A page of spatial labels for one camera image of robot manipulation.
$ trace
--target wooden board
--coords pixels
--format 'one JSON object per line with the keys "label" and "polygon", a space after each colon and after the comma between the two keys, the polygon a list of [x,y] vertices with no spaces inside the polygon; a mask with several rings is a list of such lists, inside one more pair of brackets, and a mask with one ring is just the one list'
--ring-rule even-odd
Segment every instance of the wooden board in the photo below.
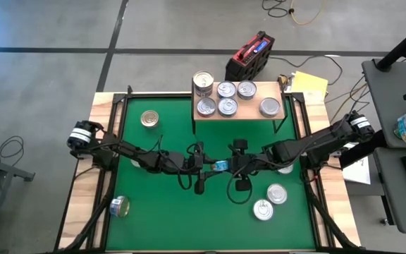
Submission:
{"label": "wooden board", "polygon": [[[107,127],[109,115],[111,113],[112,97],[114,92],[98,92],[95,94],[92,110],[90,112],[90,121],[96,121]],[[330,125],[324,99],[320,92],[305,92],[304,93],[306,110],[308,113],[309,124],[312,132],[316,132]],[[300,133],[305,136],[303,128],[302,114],[299,110],[299,104],[296,104],[297,119],[299,121]],[[120,114],[117,114],[116,124],[120,121]],[[329,164],[339,167],[337,159],[331,159]],[[77,174],[86,170],[90,165],[90,161],[81,161],[78,164]],[[324,185],[328,212],[335,220],[341,231],[355,244],[360,245],[357,227],[353,218],[352,209],[350,207],[347,188],[343,179],[341,170],[324,167],[321,170],[321,180]],[[92,213],[92,205],[94,194],[97,187],[98,172],[91,171],[88,174],[80,176],[73,184],[73,189],[66,211],[66,220],[63,225],[59,248],[65,248],[79,234]],[[325,229],[322,218],[319,213],[316,213],[319,233],[323,246],[327,246],[325,237]],[[99,246],[99,239],[102,230],[102,218],[97,224],[97,232],[95,234],[95,247]]]}
{"label": "wooden board", "polygon": [[[233,82],[238,88],[239,82]],[[212,87],[212,94],[209,96],[212,98],[216,104],[219,104],[219,97],[217,97],[217,86],[219,82],[214,82]],[[201,99],[200,96],[194,95],[194,120],[196,121],[230,121],[230,120],[281,120],[285,118],[285,114],[283,111],[283,100],[281,99],[281,93],[278,82],[255,82],[257,86],[257,93],[254,95],[252,99],[245,100],[240,99],[236,94],[234,96],[234,100],[238,103],[238,111],[232,117],[223,117],[217,111],[213,116],[210,117],[203,117],[200,116],[197,112],[197,103]],[[279,113],[271,118],[264,117],[259,113],[259,105],[264,98],[272,97],[278,101],[281,108]]]}

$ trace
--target paper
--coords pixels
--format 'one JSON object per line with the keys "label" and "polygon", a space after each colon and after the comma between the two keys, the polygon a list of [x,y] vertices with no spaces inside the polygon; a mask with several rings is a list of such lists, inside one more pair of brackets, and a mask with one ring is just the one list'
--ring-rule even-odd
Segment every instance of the paper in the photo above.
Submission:
{"label": "paper", "polygon": [[320,91],[325,97],[328,80],[310,74],[296,71],[292,83],[292,92],[304,92],[308,90]]}
{"label": "paper", "polygon": [[371,184],[369,160],[366,157],[343,169],[344,180],[357,183]]}

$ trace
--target yellow paper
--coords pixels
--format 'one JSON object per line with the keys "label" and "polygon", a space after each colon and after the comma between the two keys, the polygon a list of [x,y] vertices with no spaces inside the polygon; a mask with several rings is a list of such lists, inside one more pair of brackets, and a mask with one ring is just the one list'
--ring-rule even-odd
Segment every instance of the yellow paper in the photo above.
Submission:
{"label": "yellow paper", "polygon": [[308,90],[320,91],[325,97],[327,91],[328,80],[319,78],[310,74],[296,71],[293,86],[291,87],[292,92],[304,92]]}

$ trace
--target concrete floor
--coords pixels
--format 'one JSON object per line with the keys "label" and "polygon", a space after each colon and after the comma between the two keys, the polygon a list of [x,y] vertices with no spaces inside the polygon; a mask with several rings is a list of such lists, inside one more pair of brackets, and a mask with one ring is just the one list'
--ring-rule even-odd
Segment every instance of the concrete floor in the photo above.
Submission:
{"label": "concrete floor", "polygon": [[[406,36],[406,1],[327,0],[308,26],[290,17],[270,18],[260,0],[131,0],[118,48],[236,49],[259,30],[276,38],[274,49],[384,52]],[[0,0],[0,47],[107,48],[121,0]],[[297,18],[312,16],[319,1],[296,1]],[[19,167],[36,172],[32,183],[14,181],[0,217],[0,250],[52,250],[71,183],[75,160],[65,141],[73,124],[86,119],[105,54],[0,53],[0,144],[11,135],[25,139]],[[300,63],[306,57],[287,56]],[[116,54],[104,91],[189,90],[190,76],[211,71],[223,79],[228,55]],[[328,99],[347,92],[370,57],[337,57],[341,79]],[[275,80],[296,68],[270,60],[256,80]],[[328,59],[312,59],[298,70],[333,80]],[[327,104],[332,117],[342,100]],[[363,109],[380,129],[373,104]],[[363,246],[406,252],[406,235],[383,227],[377,198],[352,198]]]}

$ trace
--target green mat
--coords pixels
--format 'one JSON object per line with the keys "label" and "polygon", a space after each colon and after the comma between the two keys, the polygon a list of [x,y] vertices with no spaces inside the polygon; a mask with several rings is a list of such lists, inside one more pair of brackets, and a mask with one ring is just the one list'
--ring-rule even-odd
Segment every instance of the green mat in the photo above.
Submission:
{"label": "green mat", "polygon": [[[140,115],[152,109],[159,113],[159,126],[147,129]],[[280,133],[273,134],[270,121],[206,121],[197,122],[192,134],[190,98],[130,99],[123,139],[149,149],[163,134],[161,148],[185,153],[191,143],[204,142],[205,152],[212,158],[231,156],[228,144],[234,138],[248,140],[247,152],[261,152],[261,146],[276,140],[295,138],[292,117]],[[279,250],[313,249],[311,222],[300,165],[289,175],[272,171],[252,176],[253,195],[244,205],[236,205],[226,197],[230,174],[221,174],[206,182],[203,195],[195,195],[193,186],[183,190],[176,176],[149,174],[122,158],[118,168],[115,195],[130,199],[127,217],[112,217],[107,250]],[[272,219],[259,221],[253,215],[253,204],[266,198],[272,183],[280,183],[288,191],[288,200],[274,206]],[[247,192],[232,196],[243,200]]]}

